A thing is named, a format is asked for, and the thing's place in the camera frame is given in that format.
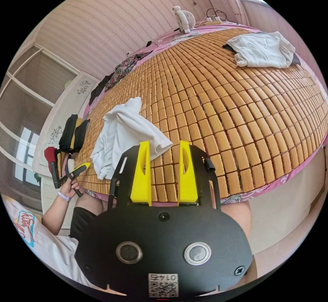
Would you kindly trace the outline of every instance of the sticker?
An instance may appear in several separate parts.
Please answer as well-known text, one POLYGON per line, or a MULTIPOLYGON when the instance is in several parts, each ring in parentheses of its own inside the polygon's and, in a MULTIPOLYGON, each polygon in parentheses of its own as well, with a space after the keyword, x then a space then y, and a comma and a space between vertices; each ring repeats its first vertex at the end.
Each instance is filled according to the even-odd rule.
POLYGON ((176 298, 179 296, 178 274, 148 274, 149 297, 176 298))

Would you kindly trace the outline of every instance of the qr code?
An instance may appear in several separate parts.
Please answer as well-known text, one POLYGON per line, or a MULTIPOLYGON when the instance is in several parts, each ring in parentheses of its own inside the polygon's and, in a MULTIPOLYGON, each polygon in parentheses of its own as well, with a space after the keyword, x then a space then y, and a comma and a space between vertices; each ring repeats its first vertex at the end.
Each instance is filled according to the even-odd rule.
POLYGON ((151 298, 176 298, 178 294, 178 282, 149 282, 149 297, 151 298))

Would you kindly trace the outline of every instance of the bed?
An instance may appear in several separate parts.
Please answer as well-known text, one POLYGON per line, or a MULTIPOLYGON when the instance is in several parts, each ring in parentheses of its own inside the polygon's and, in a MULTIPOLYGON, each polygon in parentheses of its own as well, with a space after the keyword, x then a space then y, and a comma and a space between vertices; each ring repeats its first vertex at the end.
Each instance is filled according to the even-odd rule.
MULTIPOLYGON (((151 163, 153 205, 177 201, 180 140, 205 150, 216 168, 221 203, 246 201, 290 180, 325 144, 328 97, 315 74, 301 65, 287 69, 239 68, 222 48, 237 35, 258 32, 235 24, 173 32, 138 53, 153 51, 84 111, 90 119, 76 165, 90 162, 103 116, 140 96, 141 115, 172 142, 151 163)), ((84 190, 108 199, 109 180, 91 167, 79 177, 84 190)))

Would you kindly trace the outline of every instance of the knee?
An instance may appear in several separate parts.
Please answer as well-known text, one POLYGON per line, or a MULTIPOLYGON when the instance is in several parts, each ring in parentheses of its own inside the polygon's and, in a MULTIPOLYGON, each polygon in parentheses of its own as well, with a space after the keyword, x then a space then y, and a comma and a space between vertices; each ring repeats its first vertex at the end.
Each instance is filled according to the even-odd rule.
POLYGON ((101 200, 84 193, 83 196, 79 197, 76 201, 75 206, 82 207, 96 216, 103 212, 103 204, 101 200))
POLYGON ((225 204, 221 206, 221 211, 234 219, 244 231, 247 239, 249 239, 252 224, 249 202, 225 204))

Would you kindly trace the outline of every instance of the purple wristband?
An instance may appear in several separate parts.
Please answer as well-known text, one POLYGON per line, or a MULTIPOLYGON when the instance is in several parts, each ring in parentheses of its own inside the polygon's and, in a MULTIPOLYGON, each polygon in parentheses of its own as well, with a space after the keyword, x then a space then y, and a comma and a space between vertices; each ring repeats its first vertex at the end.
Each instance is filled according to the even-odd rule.
POLYGON ((66 202, 69 202, 71 199, 68 196, 65 196, 64 194, 62 194, 61 192, 58 192, 58 195, 63 198, 66 202))

